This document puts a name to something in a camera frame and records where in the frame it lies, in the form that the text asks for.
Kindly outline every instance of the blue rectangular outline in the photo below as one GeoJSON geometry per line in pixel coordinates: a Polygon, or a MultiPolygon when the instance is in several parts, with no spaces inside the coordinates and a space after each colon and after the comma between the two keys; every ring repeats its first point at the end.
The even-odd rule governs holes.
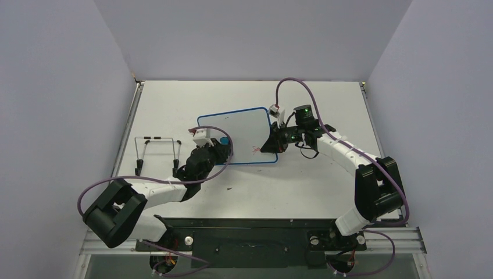
{"type": "MultiPolygon", "coordinates": [[[[263,106],[259,106],[257,108],[251,108],[251,109],[240,109],[240,110],[233,110],[233,111],[230,111],[230,112],[220,112],[220,113],[214,113],[214,114],[211,114],[211,115],[201,115],[199,117],[197,117],[197,125],[199,125],[200,127],[200,123],[199,123],[199,120],[200,118],[203,118],[203,117],[208,117],[208,116],[217,116],[217,115],[229,115],[229,114],[232,114],[232,113],[235,113],[235,112],[247,112],[249,110],[258,110],[258,109],[263,109],[265,110],[265,114],[267,115],[267,120],[269,121],[269,129],[270,129],[270,117],[269,117],[269,111],[267,110],[267,108],[263,107],[263,106]]],[[[250,163],[230,163],[230,164],[273,164],[273,163],[276,163],[278,160],[279,160],[279,156],[276,154],[276,160],[275,161],[272,161],[272,162],[250,162],[250,163]]]]}

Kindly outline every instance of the small red mark on table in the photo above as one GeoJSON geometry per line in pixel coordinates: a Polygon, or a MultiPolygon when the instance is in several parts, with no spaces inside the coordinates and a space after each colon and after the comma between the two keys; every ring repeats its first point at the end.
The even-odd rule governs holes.
{"type": "Polygon", "coordinates": [[[257,153],[257,151],[260,151],[260,147],[257,146],[252,146],[253,147],[253,154],[257,153]]]}

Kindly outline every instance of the white table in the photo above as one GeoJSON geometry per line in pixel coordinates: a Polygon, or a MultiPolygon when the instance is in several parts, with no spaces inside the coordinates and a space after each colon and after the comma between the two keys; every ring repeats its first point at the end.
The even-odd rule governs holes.
{"type": "MultiPolygon", "coordinates": [[[[322,119],[368,153],[380,155],[365,100],[358,83],[308,82],[322,119]]],[[[211,113],[269,107],[276,81],[146,81],[137,106],[118,175],[133,175],[134,137],[163,136],[181,140],[180,164],[195,148],[188,129],[197,117],[211,113]]],[[[286,82],[280,105],[291,109],[311,103],[305,89],[286,82]]],[[[144,141],[139,142],[142,151],[144,141]]],[[[172,174],[170,145],[149,145],[142,176],[172,174]]],[[[182,203],[168,203],[144,214],[187,218],[336,219],[354,204],[354,178],[325,156],[305,159],[290,146],[275,164],[230,166],[202,184],[202,190],[182,203]]],[[[398,218],[397,212],[385,218],[398,218]]]]}

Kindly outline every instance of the wall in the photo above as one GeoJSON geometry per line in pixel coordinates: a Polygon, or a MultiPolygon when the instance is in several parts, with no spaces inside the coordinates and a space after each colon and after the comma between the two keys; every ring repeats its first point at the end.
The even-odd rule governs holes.
{"type": "Polygon", "coordinates": [[[135,82],[90,0],[1,1],[0,38],[1,277],[71,278],[135,82]]]}
{"type": "Polygon", "coordinates": [[[434,278],[491,278],[493,2],[414,0],[368,80],[434,278]]]}
{"type": "Polygon", "coordinates": [[[95,0],[140,80],[366,80],[411,0],[95,0]]]}

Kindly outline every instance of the gray wall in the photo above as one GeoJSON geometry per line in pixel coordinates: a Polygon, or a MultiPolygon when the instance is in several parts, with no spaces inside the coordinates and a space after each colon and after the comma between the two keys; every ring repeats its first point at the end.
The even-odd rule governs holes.
{"type": "Polygon", "coordinates": [[[368,80],[434,278],[491,278],[493,2],[414,0],[368,80]]]}
{"type": "Polygon", "coordinates": [[[0,38],[0,277],[71,278],[135,82],[91,0],[1,1],[0,38]]]}
{"type": "Polygon", "coordinates": [[[411,0],[95,0],[140,80],[368,79],[411,0]]]}

